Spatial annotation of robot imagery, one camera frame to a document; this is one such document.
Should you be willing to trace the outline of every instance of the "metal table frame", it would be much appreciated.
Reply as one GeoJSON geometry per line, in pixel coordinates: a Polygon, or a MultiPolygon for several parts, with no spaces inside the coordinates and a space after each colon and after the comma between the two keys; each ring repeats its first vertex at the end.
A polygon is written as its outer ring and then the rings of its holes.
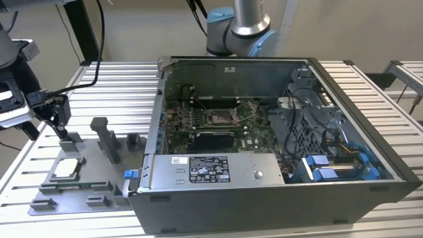
{"type": "MultiPolygon", "coordinates": [[[[423,128],[383,93],[355,65],[320,62],[384,139],[423,180],[423,128]]],[[[78,68],[69,85],[92,81],[94,66],[78,68]]],[[[129,132],[146,136],[157,78],[156,63],[104,62],[97,84],[70,94],[68,130],[94,138],[89,129],[94,116],[106,116],[108,129],[118,137],[129,132]]],[[[133,211],[30,217],[29,202],[44,181],[60,147],[44,124],[36,142],[28,142],[0,180],[0,235],[24,237],[140,237],[145,236],[133,211]]],[[[185,237],[421,237],[423,187],[403,201],[377,206],[355,224],[271,231],[195,234],[185,237]]]]}
{"type": "Polygon", "coordinates": [[[423,96],[423,61],[391,61],[384,69],[423,96]]]}

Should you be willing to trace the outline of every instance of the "gray plastic block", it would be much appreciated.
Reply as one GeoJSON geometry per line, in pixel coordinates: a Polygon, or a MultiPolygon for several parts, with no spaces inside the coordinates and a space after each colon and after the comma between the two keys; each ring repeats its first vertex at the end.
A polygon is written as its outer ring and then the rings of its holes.
{"type": "Polygon", "coordinates": [[[126,135],[126,147],[129,151],[140,151],[144,150],[146,143],[146,138],[140,137],[137,133],[129,133],[126,135]]]}
{"type": "Polygon", "coordinates": [[[85,203],[89,207],[106,207],[108,199],[104,195],[86,196],[85,203]]]}
{"type": "Polygon", "coordinates": [[[61,149],[64,150],[65,153],[66,152],[77,152],[77,148],[76,148],[76,146],[73,144],[73,141],[61,140],[58,142],[58,145],[60,145],[60,147],[61,147],[61,149]]]}
{"type": "Polygon", "coordinates": [[[113,185],[109,181],[104,182],[102,184],[93,184],[90,186],[92,190],[94,191],[112,191],[113,185]]]}
{"type": "Polygon", "coordinates": [[[128,199],[122,196],[121,191],[117,186],[113,187],[113,196],[112,199],[117,206],[128,205],[128,199]]]}
{"type": "Polygon", "coordinates": [[[56,202],[50,198],[42,199],[42,200],[33,199],[29,204],[29,207],[36,211],[42,211],[42,210],[53,210],[54,205],[56,205],[56,202]]]}
{"type": "Polygon", "coordinates": [[[80,143],[81,142],[81,138],[77,132],[69,132],[68,133],[68,138],[70,139],[70,141],[73,141],[73,143],[80,143]]]}
{"type": "Polygon", "coordinates": [[[90,122],[90,129],[97,133],[100,139],[100,148],[104,150],[106,158],[112,164],[120,163],[120,155],[117,149],[120,142],[117,141],[114,133],[106,130],[106,118],[93,118],[90,122]]]}
{"type": "Polygon", "coordinates": [[[60,193],[60,190],[54,184],[52,185],[41,185],[38,188],[40,192],[42,194],[57,194],[60,193]]]}

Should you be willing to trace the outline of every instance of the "motherboard chip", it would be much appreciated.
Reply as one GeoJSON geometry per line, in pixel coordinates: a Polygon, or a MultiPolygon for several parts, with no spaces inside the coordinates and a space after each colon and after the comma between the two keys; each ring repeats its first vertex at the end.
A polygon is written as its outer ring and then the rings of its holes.
{"type": "Polygon", "coordinates": [[[232,124],[232,115],[229,111],[212,111],[211,121],[213,124],[232,124]]]}
{"type": "Polygon", "coordinates": [[[233,146],[232,132],[199,132],[195,137],[195,147],[199,150],[221,150],[233,146]]]}

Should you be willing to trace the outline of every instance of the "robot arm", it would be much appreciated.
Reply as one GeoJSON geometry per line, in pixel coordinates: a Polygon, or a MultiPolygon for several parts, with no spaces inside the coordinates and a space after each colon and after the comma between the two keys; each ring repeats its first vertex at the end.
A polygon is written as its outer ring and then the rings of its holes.
{"type": "Polygon", "coordinates": [[[272,56],[277,33],[263,12],[263,0],[233,0],[233,9],[221,7],[208,13],[207,52],[215,56],[272,56]]]}
{"type": "MultiPolygon", "coordinates": [[[[16,11],[45,4],[65,4],[70,0],[0,0],[0,12],[16,11]]],[[[13,41],[0,24],[0,127],[21,129],[30,140],[38,131],[29,122],[44,121],[60,139],[66,139],[70,109],[65,95],[52,96],[41,90],[29,68],[28,53],[33,54],[30,41],[13,41]]]]}

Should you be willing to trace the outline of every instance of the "warning label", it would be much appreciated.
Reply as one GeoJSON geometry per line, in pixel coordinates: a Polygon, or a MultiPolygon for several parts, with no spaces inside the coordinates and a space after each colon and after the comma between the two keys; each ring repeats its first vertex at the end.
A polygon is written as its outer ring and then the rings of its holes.
{"type": "Polygon", "coordinates": [[[189,157],[189,182],[231,182],[227,157],[189,157]]]}

